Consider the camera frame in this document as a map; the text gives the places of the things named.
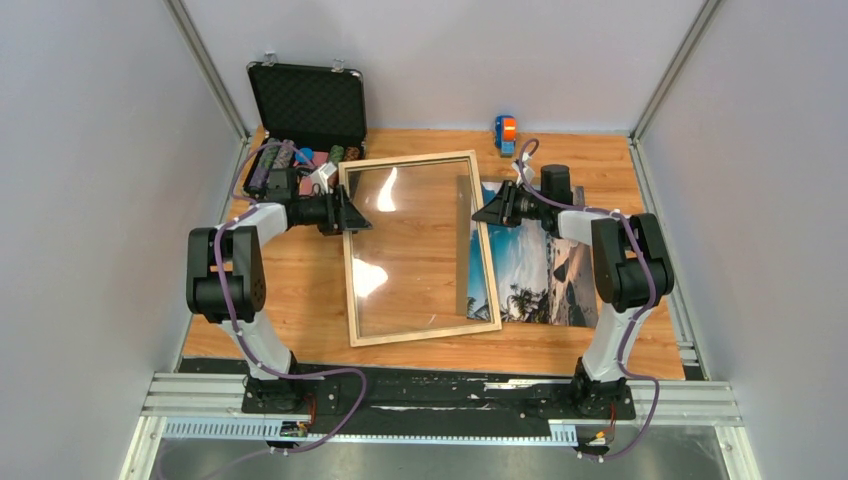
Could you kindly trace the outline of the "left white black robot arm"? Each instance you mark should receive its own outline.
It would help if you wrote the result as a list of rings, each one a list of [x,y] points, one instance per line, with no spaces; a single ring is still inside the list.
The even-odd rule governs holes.
[[[248,383],[267,391],[283,413],[298,411],[306,400],[310,375],[271,325],[265,310],[267,284],[262,248],[297,226],[314,226],[325,236],[372,227],[343,186],[300,192],[293,167],[273,169],[263,187],[250,194],[247,211],[216,227],[193,229],[188,236],[186,299],[189,310],[218,325],[239,347]]]

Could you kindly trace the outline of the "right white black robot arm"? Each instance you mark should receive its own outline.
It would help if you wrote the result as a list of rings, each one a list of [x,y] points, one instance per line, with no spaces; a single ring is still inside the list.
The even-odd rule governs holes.
[[[564,389],[564,401],[580,417],[622,410],[627,382],[635,376],[628,361],[638,332],[675,283],[656,216],[576,205],[569,168],[548,165],[541,169],[538,188],[505,181],[472,218],[502,227],[537,220],[552,236],[589,247],[602,307],[590,346]]]

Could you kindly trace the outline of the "beach landscape photo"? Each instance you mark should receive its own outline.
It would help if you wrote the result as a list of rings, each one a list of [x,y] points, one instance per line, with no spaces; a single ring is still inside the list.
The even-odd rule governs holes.
[[[597,325],[599,307],[587,245],[551,236],[538,220],[486,229],[503,322]]]

